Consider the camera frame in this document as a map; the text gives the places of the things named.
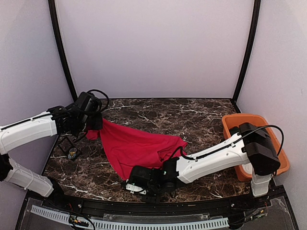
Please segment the orange plastic basket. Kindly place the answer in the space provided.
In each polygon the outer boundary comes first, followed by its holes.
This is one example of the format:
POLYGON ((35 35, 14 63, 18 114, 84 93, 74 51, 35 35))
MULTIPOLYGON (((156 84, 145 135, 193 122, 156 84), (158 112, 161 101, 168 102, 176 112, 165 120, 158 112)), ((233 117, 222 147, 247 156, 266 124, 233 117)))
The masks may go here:
MULTIPOLYGON (((251 131, 266 126, 267 121, 260 115, 232 114, 222 118, 225 139, 233 134, 246 135, 251 131)), ((290 162, 282 149, 271 127, 258 130, 243 138, 243 152, 248 154, 251 163, 236 166, 235 171, 240 181, 250 181, 252 172, 271 173, 273 170, 280 175, 290 169, 290 162)))

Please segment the black front rail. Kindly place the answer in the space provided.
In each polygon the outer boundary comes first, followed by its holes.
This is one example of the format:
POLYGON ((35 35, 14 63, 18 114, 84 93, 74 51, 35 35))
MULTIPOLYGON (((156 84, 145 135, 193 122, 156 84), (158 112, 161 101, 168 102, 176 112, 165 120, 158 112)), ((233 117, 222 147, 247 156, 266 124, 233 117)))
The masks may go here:
POLYGON ((227 198, 173 203, 132 203, 103 201, 65 195, 65 211, 76 212, 87 217, 101 217, 104 214, 133 216, 179 216, 208 213, 210 216, 242 216, 244 212, 261 207, 272 207, 273 200, 280 198, 288 202, 288 196, 282 185, 270 188, 265 196, 253 198, 251 194, 227 198))

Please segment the black left frame post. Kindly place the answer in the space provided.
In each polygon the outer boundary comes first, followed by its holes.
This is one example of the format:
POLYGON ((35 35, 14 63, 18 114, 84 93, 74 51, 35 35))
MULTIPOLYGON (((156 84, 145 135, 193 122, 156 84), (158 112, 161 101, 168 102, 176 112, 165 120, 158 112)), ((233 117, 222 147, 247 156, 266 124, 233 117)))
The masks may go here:
POLYGON ((75 102, 77 100, 78 95, 77 95, 77 92, 76 92, 76 89, 73 83, 73 79, 71 76, 70 68, 68 65, 67 57, 66 57, 66 53, 64 50, 64 44, 62 41, 62 36, 61 36, 60 26, 59 26, 59 19, 58 19, 58 14, 57 14, 57 9, 56 9, 56 1, 48 0, 48 7, 49 7, 49 14, 51 18, 52 28, 53 28, 53 34, 54 34, 60 62, 62 65, 62 69, 64 72, 65 80, 69 88, 71 98, 75 102))

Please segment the black frame post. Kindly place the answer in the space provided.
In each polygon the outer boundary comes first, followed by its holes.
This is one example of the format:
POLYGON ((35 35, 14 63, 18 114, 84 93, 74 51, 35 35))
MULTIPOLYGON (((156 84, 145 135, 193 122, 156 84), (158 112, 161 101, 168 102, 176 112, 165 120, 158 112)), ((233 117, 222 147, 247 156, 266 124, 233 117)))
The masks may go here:
POLYGON ((71 98, 75 102, 77 100, 78 95, 77 95, 77 92, 76 92, 76 89, 73 83, 73 79, 71 76, 70 68, 68 65, 67 57, 66 57, 66 53, 64 50, 64 44, 62 41, 62 36, 61 36, 60 26, 59 26, 59 19, 58 19, 58 14, 57 14, 57 9, 56 9, 56 1, 48 0, 48 7, 49 7, 49 14, 51 18, 52 28, 53 28, 53 34, 54 34, 60 62, 62 65, 62 69, 64 72, 65 80, 69 88, 71 98))
POLYGON ((251 57, 251 53, 252 53, 252 49, 254 45, 254 40, 256 36, 257 26, 258 26, 260 6, 261 6, 261 0, 254 0, 247 45, 246 45, 240 73, 238 76, 238 80, 236 83, 235 91, 232 97, 232 101, 234 104, 236 104, 238 101, 240 92, 243 87, 244 79, 247 73, 247 69, 248 69, 248 65, 249 65, 249 61, 250 61, 250 57, 251 57))

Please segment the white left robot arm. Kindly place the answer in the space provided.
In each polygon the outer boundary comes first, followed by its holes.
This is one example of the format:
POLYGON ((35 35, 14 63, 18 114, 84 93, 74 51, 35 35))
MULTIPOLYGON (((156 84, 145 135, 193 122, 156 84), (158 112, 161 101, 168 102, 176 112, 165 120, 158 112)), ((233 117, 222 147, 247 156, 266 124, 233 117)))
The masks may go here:
POLYGON ((67 106, 51 107, 33 117, 1 126, 0 180, 48 198, 57 209, 65 208, 68 199, 58 182, 23 166, 13 159, 12 153, 21 152, 22 148, 29 150, 29 146, 48 137, 71 134, 80 140, 80 134, 100 130, 102 112, 108 108, 110 99, 104 92, 100 92, 104 98, 98 98, 96 92, 99 90, 82 92, 67 106))

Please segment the round brooch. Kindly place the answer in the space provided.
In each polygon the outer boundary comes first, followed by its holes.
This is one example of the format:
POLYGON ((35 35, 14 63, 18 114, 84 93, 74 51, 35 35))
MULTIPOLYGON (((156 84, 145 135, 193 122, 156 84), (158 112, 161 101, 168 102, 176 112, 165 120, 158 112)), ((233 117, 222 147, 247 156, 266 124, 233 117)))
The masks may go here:
POLYGON ((76 148, 71 148, 70 150, 69 150, 69 153, 68 153, 68 159, 70 159, 70 160, 73 160, 73 159, 75 159, 76 158, 76 155, 77 155, 77 149, 76 148))

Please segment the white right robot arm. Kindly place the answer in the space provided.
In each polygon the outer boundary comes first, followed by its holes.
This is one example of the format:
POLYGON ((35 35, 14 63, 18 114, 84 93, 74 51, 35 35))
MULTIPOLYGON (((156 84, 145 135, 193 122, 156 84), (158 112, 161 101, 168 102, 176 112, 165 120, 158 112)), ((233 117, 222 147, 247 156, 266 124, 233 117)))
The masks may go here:
POLYGON ((281 166, 282 146, 275 149, 269 128, 279 129, 276 125, 257 127, 243 123, 233 128, 232 136, 224 142, 191 155, 185 155, 180 146, 158 169, 134 166, 125 188, 142 195, 145 203, 158 204, 165 193, 209 174, 250 163, 251 193, 245 196, 245 204, 255 208, 268 193, 269 182, 281 166))

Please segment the black brooch display box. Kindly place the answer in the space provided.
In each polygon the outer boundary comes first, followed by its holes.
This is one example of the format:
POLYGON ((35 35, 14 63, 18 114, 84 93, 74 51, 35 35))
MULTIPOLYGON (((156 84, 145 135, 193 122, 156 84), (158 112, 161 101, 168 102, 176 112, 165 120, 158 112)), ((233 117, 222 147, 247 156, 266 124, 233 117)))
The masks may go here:
POLYGON ((58 148, 71 161, 75 161, 82 153, 67 136, 61 138, 58 148))

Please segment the magenta t-shirt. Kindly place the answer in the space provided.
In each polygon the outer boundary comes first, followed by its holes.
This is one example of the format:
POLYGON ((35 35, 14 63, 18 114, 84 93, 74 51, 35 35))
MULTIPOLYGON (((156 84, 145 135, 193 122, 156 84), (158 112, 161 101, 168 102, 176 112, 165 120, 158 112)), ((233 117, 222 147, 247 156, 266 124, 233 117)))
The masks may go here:
POLYGON ((170 156, 179 157, 178 147, 187 142, 181 137, 151 134, 103 119, 103 128, 89 130, 88 140, 100 139, 107 159, 122 180, 129 179, 134 166, 160 168, 170 156))

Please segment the black right frame post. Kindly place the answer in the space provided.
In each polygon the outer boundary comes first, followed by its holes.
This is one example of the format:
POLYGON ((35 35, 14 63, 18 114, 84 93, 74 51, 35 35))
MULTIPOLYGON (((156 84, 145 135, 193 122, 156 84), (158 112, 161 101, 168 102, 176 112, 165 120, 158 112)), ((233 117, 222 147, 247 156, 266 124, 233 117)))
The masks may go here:
POLYGON ((257 26, 258 26, 260 6, 261 6, 261 0, 254 0, 247 45, 246 45, 240 73, 238 76, 238 80, 236 83, 235 91, 232 97, 232 101, 234 104, 236 104, 238 101, 240 92, 243 87, 244 79, 247 73, 247 69, 248 69, 248 65, 249 65, 249 61, 250 61, 250 57, 251 57, 251 53, 252 53, 252 49, 254 45, 254 40, 256 36, 257 26))

